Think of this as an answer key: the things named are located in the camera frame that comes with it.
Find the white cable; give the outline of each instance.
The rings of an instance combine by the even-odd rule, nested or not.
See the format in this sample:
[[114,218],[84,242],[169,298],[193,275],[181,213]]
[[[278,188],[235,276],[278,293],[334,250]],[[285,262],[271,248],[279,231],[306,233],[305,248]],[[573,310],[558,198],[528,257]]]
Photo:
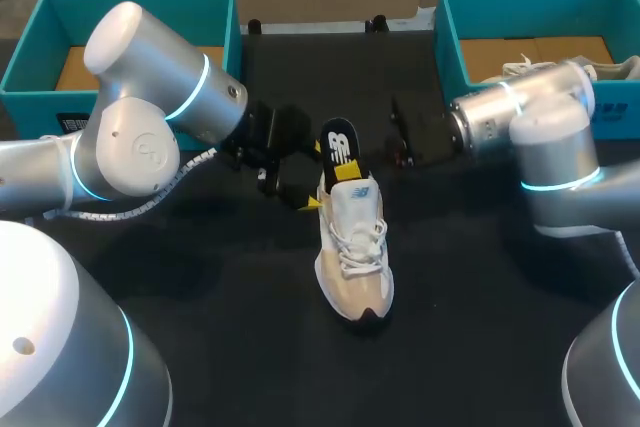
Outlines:
[[631,258],[631,254],[629,253],[629,249],[627,248],[627,243],[624,241],[624,237],[622,236],[622,232],[619,230],[615,232],[616,240],[618,241],[618,245],[620,245],[620,250],[622,251],[622,256],[624,257],[624,261],[627,263],[627,267],[631,271],[631,274],[635,279],[640,278],[640,271],[638,271],[638,267],[636,267],[633,258]]
[[64,204],[62,205],[61,210],[69,210],[71,202],[73,201],[73,174],[71,173],[71,166],[69,165],[69,154],[67,153],[67,149],[65,148],[62,139],[57,135],[43,135],[40,138],[53,140],[58,148],[58,153],[60,154],[60,171],[64,177]]
[[153,199],[147,202],[140,207],[129,210],[127,212],[121,212],[118,214],[96,214],[92,212],[78,212],[73,210],[62,210],[57,209],[50,212],[45,213],[45,218],[52,219],[54,217],[70,217],[72,219],[79,220],[90,220],[93,222],[116,222],[119,220],[132,219],[134,217],[138,217],[139,215],[144,214],[145,212],[149,212],[155,206],[157,206],[169,193],[178,185],[178,183],[187,175],[191,170],[197,167],[204,162],[211,160],[215,157],[217,150],[215,148],[211,148],[206,152],[194,157],[189,162],[187,162],[176,174],[169,185],[167,185],[160,193],[158,193]]

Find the shoe tongue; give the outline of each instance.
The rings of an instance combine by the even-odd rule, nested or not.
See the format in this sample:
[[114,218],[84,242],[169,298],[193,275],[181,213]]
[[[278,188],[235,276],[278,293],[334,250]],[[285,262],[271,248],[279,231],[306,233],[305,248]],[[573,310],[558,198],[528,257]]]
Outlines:
[[357,223],[373,227],[378,219],[378,184],[373,179],[338,182],[331,189],[333,223],[343,237],[352,238]]

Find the cardboard bottom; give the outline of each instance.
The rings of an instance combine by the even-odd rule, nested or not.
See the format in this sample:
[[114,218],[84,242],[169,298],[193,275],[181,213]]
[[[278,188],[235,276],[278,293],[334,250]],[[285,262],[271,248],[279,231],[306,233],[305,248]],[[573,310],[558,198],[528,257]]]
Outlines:
[[502,75],[506,63],[561,62],[580,55],[599,64],[613,64],[604,39],[595,37],[539,37],[532,39],[472,39],[461,40],[462,54],[469,79],[480,83]]
[[[218,66],[222,67],[224,47],[198,47]],[[84,65],[84,47],[71,47],[64,63],[56,90],[98,90],[100,83]]]

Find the new balance logo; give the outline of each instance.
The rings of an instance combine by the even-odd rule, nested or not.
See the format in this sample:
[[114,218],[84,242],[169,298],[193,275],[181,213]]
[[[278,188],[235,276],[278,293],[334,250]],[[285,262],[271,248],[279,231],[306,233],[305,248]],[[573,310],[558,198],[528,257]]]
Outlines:
[[344,134],[329,132],[329,147],[331,147],[331,160],[336,164],[346,164],[349,162],[349,139]]
[[351,198],[364,199],[367,195],[369,195],[369,187],[358,187],[351,193]]

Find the black bracket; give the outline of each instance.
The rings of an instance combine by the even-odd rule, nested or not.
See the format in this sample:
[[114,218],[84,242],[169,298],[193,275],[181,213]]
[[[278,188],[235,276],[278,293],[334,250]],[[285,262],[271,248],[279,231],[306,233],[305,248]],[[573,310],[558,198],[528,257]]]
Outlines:
[[378,32],[389,32],[387,18],[384,15],[376,15],[373,20],[367,20],[364,23],[364,31],[367,34]]
[[249,30],[249,35],[262,34],[262,23],[258,19],[251,19],[249,24],[247,24],[247,28]]

